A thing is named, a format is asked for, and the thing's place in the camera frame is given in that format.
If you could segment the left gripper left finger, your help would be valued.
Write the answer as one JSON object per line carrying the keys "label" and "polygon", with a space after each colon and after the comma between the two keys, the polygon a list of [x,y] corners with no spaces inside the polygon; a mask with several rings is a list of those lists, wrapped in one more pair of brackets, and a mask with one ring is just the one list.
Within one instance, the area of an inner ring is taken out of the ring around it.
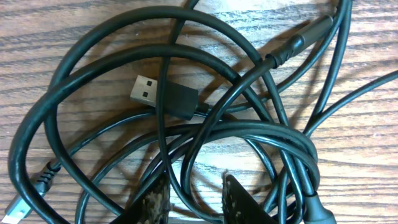
{"label": "left gripper left finger", "polygon": [[168,224],[170,180],[161,174],[142,196],[111,224]]}

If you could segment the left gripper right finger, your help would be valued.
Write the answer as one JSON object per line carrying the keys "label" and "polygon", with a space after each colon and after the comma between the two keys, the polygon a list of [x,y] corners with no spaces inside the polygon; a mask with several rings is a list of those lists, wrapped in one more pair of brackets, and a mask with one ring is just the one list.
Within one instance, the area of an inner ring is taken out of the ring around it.
{"label": "left gripper right finger", "polygon": [[229,172],[223,174],[224,224],[276,224]]}

